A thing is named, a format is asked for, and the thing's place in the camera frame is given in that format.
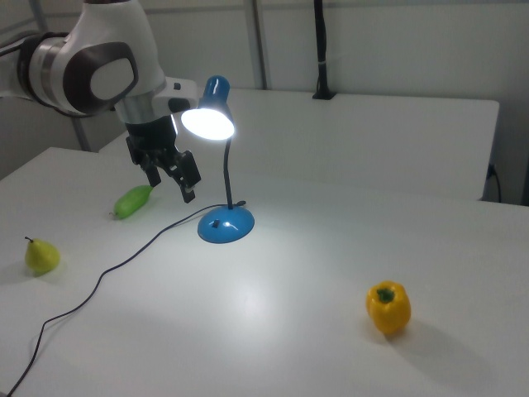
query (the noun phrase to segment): white table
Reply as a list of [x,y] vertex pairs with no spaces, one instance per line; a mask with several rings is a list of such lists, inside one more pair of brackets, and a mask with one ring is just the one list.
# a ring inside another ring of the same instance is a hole
[[[124,221],[107,214],[145,176],[120,156],[52,149],[0,182],[1,391],[45,319],[162,227],[224,199],[222,172],[202,173],[191,204],[165,180]],[[527,208],[231,178],[254,230],[220,246],[197,219],[164,234],[48,329],[16,395],[527,396]],[[29,275],[24,236],[53,242],[60,266]],[[386,279],[412,301],[389,340],[365,312]]]
[[[498,118],[493,101],[233,89],[230,162],[258,175],[480,199]],[[199,167],[222,163],[218,147],[180,128],[177,145]],[[125,136],[100,153],[129,158]]]

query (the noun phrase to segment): pear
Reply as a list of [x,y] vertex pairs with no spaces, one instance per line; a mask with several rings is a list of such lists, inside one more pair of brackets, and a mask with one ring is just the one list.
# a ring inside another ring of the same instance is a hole
[[26,265],[30,269],[42,274],[57,267],[60,261],[60,253],[57,248],[38,238],[26,237],[26,239],[29,240],[26,250]]

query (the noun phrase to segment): green vegetable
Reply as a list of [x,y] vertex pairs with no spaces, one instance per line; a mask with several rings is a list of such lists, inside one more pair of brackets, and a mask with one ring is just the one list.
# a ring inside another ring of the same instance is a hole
[[147,202],[150,192],[152,192],[152,187],[147,184],[129,190],[114,204],[114,215],[119,219],[130,217]]

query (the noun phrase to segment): desk lamp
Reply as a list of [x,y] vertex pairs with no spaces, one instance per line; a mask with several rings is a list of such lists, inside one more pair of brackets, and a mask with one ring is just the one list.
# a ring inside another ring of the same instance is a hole
[[215,141],[226,139],[224,184],[227,205],[210,211],[198,223],[198,235],[206,242],[216,244],[239,240],[248,234],[255,224],[251,212],[242,206],[234,206],[231,199],[228,154],[235,126],[226,103],[229,92],[228,80],[222,76],[212,76],[206,83],[198,107],[182,115],[183,125],[193,134]]

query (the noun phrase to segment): black cable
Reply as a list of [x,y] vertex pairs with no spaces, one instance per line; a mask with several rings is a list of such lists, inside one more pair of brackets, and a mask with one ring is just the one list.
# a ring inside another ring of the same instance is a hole
[[0,52],[0,56],[11,54],[12,52],[15,52],[15,51],[18,51],[18,50],[20,50],[20,46],[19,45],[15,45],[14,47],[8,48],[7,50],[4,50],[4,51]]
[[[245,205],[246,202],[245,201],[240,201],[236,204],[237,207],[241,206],[241,205]],[[110,273],[111,271],[114,271],[116,269],[119,269],[120,267],[126,265],[127,263],[129,263],[130,261],[132,261],[134,258],[136,258],[138,255],[140,255],[144,250],[147,249],[147,247],[149,247],[159,236],[161,236],[163,233],[167,232],[169,229],[172,229],[173,227],[177,227],[180,223],[182,222],[185,222],[187,221],[188,219],[194,217],[195,215],[197,215],[198,213],[201,213],[202,211],[205,211],[209,208],[215,208],[215,207],[221,207],[223,206],[224,204],[213,204],[213,205],[209,205],[207,207],[204,207],[202,209],[199,209],[198,211],[192,213],[191,215],[188,215],[187,217],[185,218],[182,218],[180,219],[179,221],[175,222],[175,223],[172,223],[170,225],[168,225],[167,227],[165,227],[164,229],[162,229],[161,231],[159,231],[152,239],[150,239],[149,242],[147,242],[142,248],[140,248],[140,250],[138,250],[133,256],[131,256],[130,258],[128,258],[127,260],[123,261],[122,263],[120,263],[119,265],[115,265],[113,267],[111,267],[110,269],[106,269],[100,276],[99,276],[99,279],[98,279],[98,282],[96,283],[96,286],[93,288],[92,292],[90,293],[90,295],[80,304],[78,305],[76,308],[74,309],[71,309],[70,311],[66,312],[66,313],[62,313],[58,316],[55,316],[53,318],[50,318],[46,321],[44,321],[44,323],[42,324],[42,328],[41,328],[41,333],[39,333],[39,338],[36,342],[36,346],[35,346],[35,350],[33,351],[33,357],[31,358],[30,360],[30,363],[28,364],[26,370],[24,371],[24,373],[22,374],[22,376],[18,379],[17,383],[13,386],[13,388],[11,389],[11,391],[9,393],[7,393],[7,396],[6,397],[11,397],[13,392],[17,389],[17,387],[22,383],[22,381],[24,380],[24,378],[26,377],[27,373],[30,371],[31,367],[33,366],[33,363],[35,362],[35,359],[36,359],[36,355],[37,355],[37,352],[39,351],[39,346],[41,345],[41,339],[42,339],[42,334],[44,333],[44,328],[46,326],[47,323],[50,323],[52,321],[55,321],[59,318],[62,318],[62,317],[65,317],[65,316],[68,316],[69,314],[81,309],[92,297],[93,295],[96,293],[96,291],[98,290],[99,288],[99,284],[101,283],[101,280],[102,278],[107,274],[107,273]]]
[[20,33],[17,33],[16,35],[7,39],[6,41],[3,41],[2,43],[0,43],[0,48],[7,47],[8,45],[13,45],[17,41],[25,39],[26,37],[38,35],[38,34],[39,34],[38,31],[21,31]]
[[58,109],[58,108],[53,108],[57,113],[59,114],[62,114],[63,116],[66,116],[66,117],[69,117],[69,118],[88,118],[88,117],[93,117],[93,114],[81,114],[81,115],[77,115],[77,114],[73,114],[73,113],[68,113],[68,112],[63,112],[62,110]]
[[228,209],[233,209],[233,200],[231,198],[230,174],[228,172],[228,155],[230,154],[231,138],[226,141],[226,149],[224,150],[224,185],[226,186],[226,198],[228,201]]

